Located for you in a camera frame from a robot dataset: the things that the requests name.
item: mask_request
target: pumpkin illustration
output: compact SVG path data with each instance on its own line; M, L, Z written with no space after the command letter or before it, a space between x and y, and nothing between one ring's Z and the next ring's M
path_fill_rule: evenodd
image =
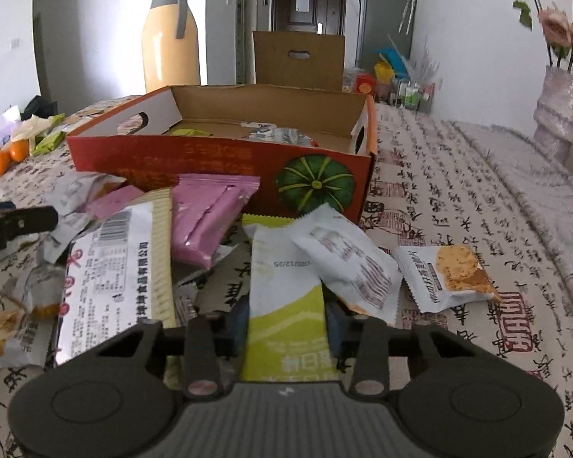
M325 155L290 160L276 178L282 202L298 214L307 214L323 203L343 212L353 202L356 187L348 167Z

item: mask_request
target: thermos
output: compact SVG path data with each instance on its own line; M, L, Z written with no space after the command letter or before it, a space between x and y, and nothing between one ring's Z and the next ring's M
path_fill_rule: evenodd
M152 0L142 31L142 60L147 93L200 83L197 25L187 0Z

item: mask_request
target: pink snack package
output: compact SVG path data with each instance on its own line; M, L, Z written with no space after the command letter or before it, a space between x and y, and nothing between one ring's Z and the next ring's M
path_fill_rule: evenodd
M183 174L172 188L172 259L209 269L231 223L259 189L260 178Z
M123 210L130 202L143 194L144 191L141 191L136 186L125 186L108 193L94 202L88 203L85 206L85 212L100 219L110 217Z

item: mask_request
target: refrigerator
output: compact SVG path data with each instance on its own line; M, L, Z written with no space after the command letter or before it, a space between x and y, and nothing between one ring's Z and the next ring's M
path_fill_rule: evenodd
M359 38L357 41L356 66L373 73L373 66L379 60L378 52L391 46L388 34L399 52L410 57L414 22L406 34L410 10L406 15L402 32L399 24L407 0L361 0L359 13Z

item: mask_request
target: brown door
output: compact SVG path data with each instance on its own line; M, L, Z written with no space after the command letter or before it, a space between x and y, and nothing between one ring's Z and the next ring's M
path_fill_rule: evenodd
M346 0L272 0L272 30L341 35Z

